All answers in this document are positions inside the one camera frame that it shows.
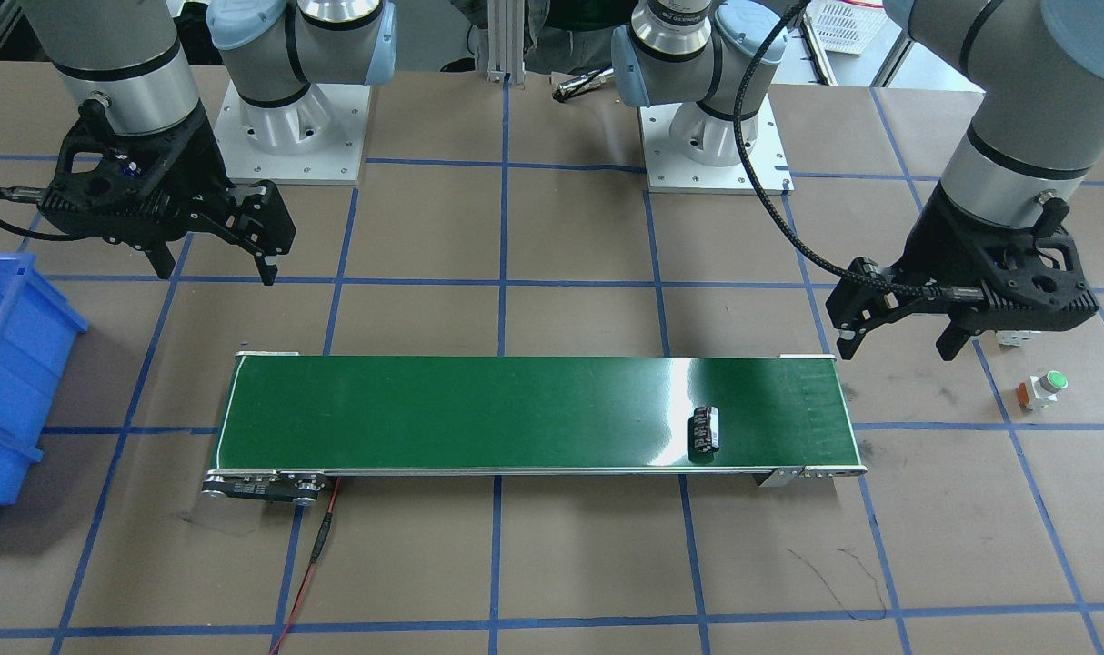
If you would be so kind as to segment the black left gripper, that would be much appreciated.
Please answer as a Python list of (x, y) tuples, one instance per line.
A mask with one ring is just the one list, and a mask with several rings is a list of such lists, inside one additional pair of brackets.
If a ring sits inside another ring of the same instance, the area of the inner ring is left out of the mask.
[[(1075, 242), (1062, 225), (1070, 205), (1059, 197), (1030, 202), (1038, 208), (1034, 228), (997, 228), (957, 207), (938, 184), (909, 232), (893, 264), (898, 282), (933, 281), (984, 295), (978, 303), (948, 303), (951, 323), (936, 339), (943, 361), (956, 359), (977, 330), (1068, 331), (1097, 314)], [(840, 279), (826, 302), (838, 353), (851, 360), (869, 331), (919, 304), (919, 296)]]

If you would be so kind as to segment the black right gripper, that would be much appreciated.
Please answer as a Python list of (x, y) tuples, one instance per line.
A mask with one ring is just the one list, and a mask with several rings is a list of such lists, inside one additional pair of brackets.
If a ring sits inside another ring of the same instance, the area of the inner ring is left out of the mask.
[(141, 247), (158, 278), (171, 278), (169, 241), (206, 233), (244, 249), (261, 282), (273, 286), (296, 228), (274, 181), (229, 182), (206, 108), (149, 136), (120, 136), (112, 108), (89, 98), (60, 149), (39, 211), (71, 237)]

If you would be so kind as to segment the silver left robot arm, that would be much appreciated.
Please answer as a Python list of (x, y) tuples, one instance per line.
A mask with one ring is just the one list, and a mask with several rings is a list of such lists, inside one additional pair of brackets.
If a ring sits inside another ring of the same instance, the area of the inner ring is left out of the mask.
[[(1104, 154), (1104, 1), (888, 1), (907, 36), (983, 92), (904, 253), (883, 267), (839, 267), (826, 304), (838, 351), (854, 357), (880, 325), (944, 314), (944, 360), (980, 332), (1063, 332), (1098, 311), (1064, 221), (1070, 199)], [(694, 101), (728, 123), (730, 161), (745, 158), (782, 38), (805, 1), (640, 1), (611, 41), (620, 101)]]

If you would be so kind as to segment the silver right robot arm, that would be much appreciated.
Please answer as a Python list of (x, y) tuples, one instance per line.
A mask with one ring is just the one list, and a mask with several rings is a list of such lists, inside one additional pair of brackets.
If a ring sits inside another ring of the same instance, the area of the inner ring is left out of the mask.
[[(49, 242), (100, 239), (144, 253), (162, 279), (169, 244), (190, 233), (245, 250), (261, 282), (296, 228), (278, 184), (232, 181), (190, 65), (192, 49), (164, 1), (23, 1), (28, 24), (75, 101), (52, 181), (0, 189), (38, 207)], [(336, 127), (323, 83), (393, 78), (391, 1), (211, 1), (197, 13), (243, 105), (237, 133), (264, 154), (310, 154)]]

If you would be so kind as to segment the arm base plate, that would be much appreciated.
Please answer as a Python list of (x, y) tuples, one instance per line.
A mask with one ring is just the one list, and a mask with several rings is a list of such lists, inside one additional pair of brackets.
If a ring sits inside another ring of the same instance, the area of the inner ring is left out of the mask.
[(233, 182), (355, 186), (370, 109), (368, 86), (310, 86), (278, 108), (255, 107), (229, 83), (215, 134)]
[[(696, 103), (657, 105), (638, 110), (647, 189), (657, 194), (755, 196), (732, 124), (707, 115)], [(781, 141), (769, 96), (743, 123), (743, 145), (765, 196), (796, 187)]]

